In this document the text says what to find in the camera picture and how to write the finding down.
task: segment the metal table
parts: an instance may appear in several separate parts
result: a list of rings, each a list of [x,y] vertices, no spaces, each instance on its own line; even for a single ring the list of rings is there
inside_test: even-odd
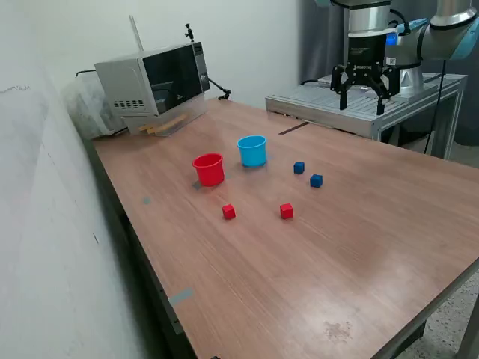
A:
[[[348,107],[339,109],[339,95],[329,90],[330,76],[318,83],[300,85],[266,98],[266,109],[320,125],[381,140],[381,133],[436,105],[440,75],[424,73],[424,89],[413,96],[395,96],[376,115],[377,98],[369,89],[354,86],[348,92]],[[431,154],[448,159],[463,101],[467,75],[447,74],[444,78]]]

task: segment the white wall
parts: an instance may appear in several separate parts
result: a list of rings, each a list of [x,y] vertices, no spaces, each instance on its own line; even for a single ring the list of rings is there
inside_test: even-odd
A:
[[[190,22],[210,77],[231,89],[232,99],[264,107],[265,96],[298,83],[299,3],[313,0],[17,1],[34,22],[58,89],[78,70],[137,51],[133,14],[145,49],[184,43]]]
[[[114,250],[123,233],[107,226],[82,142],[14,1],[0,0],[0,358],[158,358]]]

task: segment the floor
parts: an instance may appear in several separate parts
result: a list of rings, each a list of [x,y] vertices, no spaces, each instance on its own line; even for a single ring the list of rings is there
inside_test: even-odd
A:
[[[412,145],[424,149],[425,142]],[[454,144],[451,160],[479,168],[479,147]],[[459,349],[464,330],[479,293],[479,272],[469,279],[428,320],[424,337],[397,359],[451,359]]]

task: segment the red cube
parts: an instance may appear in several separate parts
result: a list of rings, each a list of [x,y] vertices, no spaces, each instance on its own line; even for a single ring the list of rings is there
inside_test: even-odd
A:
[[[225,219],[233,219],[237,216],[237,214],[234,212],[233,206],[230,204],[222,207],[222,209],[223,209],[223,216],[225,217]]]
[[[281,218],[283,219],[290,219],[293,217],[293,206],[290,203],[286,203],[281,205]]]

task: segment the tape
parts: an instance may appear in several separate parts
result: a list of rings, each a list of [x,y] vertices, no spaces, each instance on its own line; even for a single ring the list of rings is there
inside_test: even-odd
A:
[[[193,295],[193,290],[191,288],[186,288],[182,292],[179,292],[178,294],[168,298],[168,301],[170,302],[171,306],[174,306],[175,304],[178,304],[181,301],[184,301],[185,299],[191,297],[192,295]]]

